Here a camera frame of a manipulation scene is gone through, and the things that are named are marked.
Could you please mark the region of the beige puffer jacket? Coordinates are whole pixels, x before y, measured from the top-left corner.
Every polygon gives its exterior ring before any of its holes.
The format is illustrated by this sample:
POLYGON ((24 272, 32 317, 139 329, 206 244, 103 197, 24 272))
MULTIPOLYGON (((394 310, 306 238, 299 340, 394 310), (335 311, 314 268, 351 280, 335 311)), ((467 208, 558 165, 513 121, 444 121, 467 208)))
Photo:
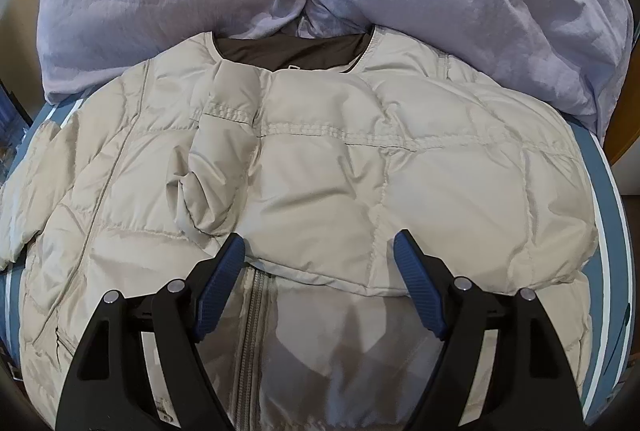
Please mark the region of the beige puffer jacket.
POLYGON ((534 289, 584 382, 598 231, 553 107, 389 29, 330 70, 180 42, 43 122, 2 185, 28 397, 54 420, 105 292, 156 292, 238 233, 246 269, 198 348, 235 423, 398 430, 440 350, 392 255, 402 229, 486 291, 534 289))

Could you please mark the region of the blue white striped bedsheet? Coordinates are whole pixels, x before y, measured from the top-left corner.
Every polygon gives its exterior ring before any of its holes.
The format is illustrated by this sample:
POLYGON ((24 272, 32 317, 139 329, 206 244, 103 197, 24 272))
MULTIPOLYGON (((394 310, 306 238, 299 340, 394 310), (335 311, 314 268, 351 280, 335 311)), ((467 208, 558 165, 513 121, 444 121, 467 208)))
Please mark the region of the blue white striped bedsheet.
MULTIPOLYGON (((62 127, 86 101, 76 95, 55 106, 44 105, 17 146, 10 173, 26 155, 43 121, 53 120, 62 127)), ((574 131, 589 173, 598 228, 597 249, 584 269, 589 279, 594 337, 582 389, 582 409, 586 422, 593 423, 608 405, 629 357, 634 333, 634 254, 620 192, 597 136, 572 116, 564 117, 574 131)), ((23 269, 24 258, 18 258, 1 272, 1 361, 6 366, 20 365, 18 294, 23 269)))

